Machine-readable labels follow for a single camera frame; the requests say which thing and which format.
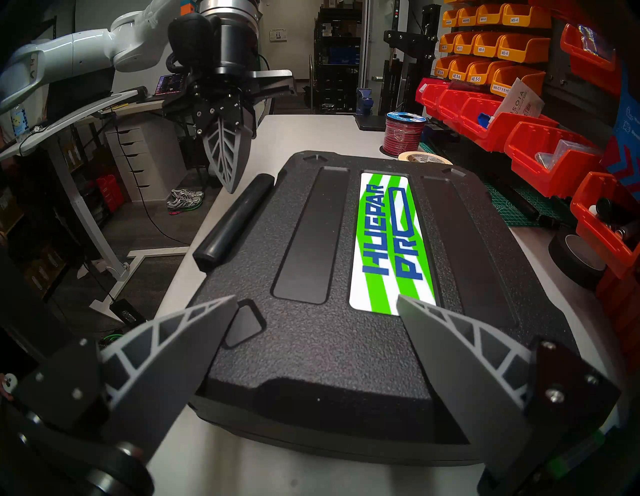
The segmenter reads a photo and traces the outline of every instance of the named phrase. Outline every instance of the sneaker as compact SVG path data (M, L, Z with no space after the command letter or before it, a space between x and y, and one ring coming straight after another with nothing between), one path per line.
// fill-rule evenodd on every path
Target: sneaker
M186 196L188 198L202 198L204 196L203 191L190 191L188 189L172 189L171 194L174 198L178 198L180 196Z
M202 197L196 196L189 198L188 196L179 196L174 200L168 200L166 208L169 212L186 212L189 210L195 210L202 205Z

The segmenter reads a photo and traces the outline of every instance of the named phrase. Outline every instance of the cardboard box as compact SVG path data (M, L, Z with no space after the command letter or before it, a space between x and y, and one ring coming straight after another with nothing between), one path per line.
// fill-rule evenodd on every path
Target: cardboard box
M15 196L9 188L0 191L0 231L8 232L22 216Z

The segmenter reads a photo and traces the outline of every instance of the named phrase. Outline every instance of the white table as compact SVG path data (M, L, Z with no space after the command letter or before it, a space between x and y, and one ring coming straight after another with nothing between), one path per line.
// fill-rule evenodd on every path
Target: white table
M205 280L191 254L238 195L259 173L274 176L289 157L304 150L388 158L382 132L360 131L352 116L269 115L252 143L240 185L223 190L202 223L167 290L156 317L186 307ZM548 254L551 233L511 230L551 300L572 329L582 357L625 391L608 423L625 416L626 379L616 338L600 303L567 278ZM392 467L335 460L239 438L200 420L185 407L148 465L156 495L473 495L483 465Z

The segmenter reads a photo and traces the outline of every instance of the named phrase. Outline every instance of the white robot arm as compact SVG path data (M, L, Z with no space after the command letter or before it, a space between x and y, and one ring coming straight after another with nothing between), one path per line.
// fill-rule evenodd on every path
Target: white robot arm
M153 0L145 10L119 16L109 29L19 48L0 74L0 114L44 84L111 66L121 72L153 67L167 43L167 27L179 15L179 0Z

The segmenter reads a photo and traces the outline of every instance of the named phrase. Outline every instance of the white wall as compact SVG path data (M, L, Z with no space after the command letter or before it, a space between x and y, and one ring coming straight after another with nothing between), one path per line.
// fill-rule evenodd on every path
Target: white wall
M296 79L309 78L314 52L315 19L321 0L262 0L260 49L271 69L289 69ZM270 29L286 29L286 42L270 42Z

